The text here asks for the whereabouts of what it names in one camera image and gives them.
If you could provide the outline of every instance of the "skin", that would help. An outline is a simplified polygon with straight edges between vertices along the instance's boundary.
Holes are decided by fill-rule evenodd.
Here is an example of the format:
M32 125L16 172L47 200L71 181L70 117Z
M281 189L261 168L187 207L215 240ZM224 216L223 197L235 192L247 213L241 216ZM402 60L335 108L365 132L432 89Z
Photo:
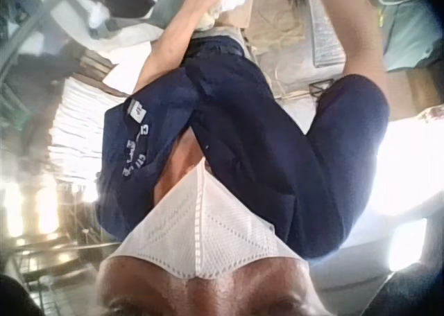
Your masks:
M147 59L135 92L180 66L192 33L218 0L186 0ZM323 0L347 60L344 74L367 77L386 89L382 40L376 10L368 0ZM157 204L201 159L192 130L178 138L155 187ZM102 263L93 315L328 315L314 294L305 265L268 258L213 281L177 279L136 258L118 256Z
M303 306L310 282L307 266L291 258L266 258L217 280L187 281L119 256L101 265L95 315L310 315Z

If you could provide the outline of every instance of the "navy blue shirt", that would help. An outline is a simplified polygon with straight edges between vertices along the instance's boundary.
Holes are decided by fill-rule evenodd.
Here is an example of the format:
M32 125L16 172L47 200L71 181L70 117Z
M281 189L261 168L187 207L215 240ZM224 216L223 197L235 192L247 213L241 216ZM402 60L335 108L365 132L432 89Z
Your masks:
M191 127L216 178L296 253L324 256L366 206L388 117L380 89L347 76L322 96L305 135L249 60L188 58L105 114L99 222L125 239L153 208L173 144Z

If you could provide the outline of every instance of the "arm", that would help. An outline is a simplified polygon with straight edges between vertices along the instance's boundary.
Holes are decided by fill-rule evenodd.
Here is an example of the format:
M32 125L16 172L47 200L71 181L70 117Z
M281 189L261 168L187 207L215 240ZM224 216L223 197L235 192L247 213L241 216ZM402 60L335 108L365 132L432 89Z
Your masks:
M358 74L386 91L377 10L369 0L323 0L346 54L344 75Z
M145 61L134 93L177 69L201 17L219 0L185 0Z

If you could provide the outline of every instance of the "person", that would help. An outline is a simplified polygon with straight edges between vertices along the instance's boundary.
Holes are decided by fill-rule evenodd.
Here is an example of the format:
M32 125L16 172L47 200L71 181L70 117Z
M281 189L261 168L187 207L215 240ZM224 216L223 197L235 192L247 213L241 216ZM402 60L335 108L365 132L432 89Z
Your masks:
M305 135L239 32L194 34L218 1L185 0L105 114L95 206L123 241L99 271L105 315L329 315L307 261L337 250L369 199L389 119L377 15L323 0L347 61Z

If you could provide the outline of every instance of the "white face mask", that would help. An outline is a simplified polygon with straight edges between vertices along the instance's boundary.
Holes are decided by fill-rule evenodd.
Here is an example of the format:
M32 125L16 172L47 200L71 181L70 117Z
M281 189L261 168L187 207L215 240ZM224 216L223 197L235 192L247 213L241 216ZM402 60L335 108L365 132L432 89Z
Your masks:
M263 258L302 260L205 169L185 175L110 257L131 256L180 279L217 279Z

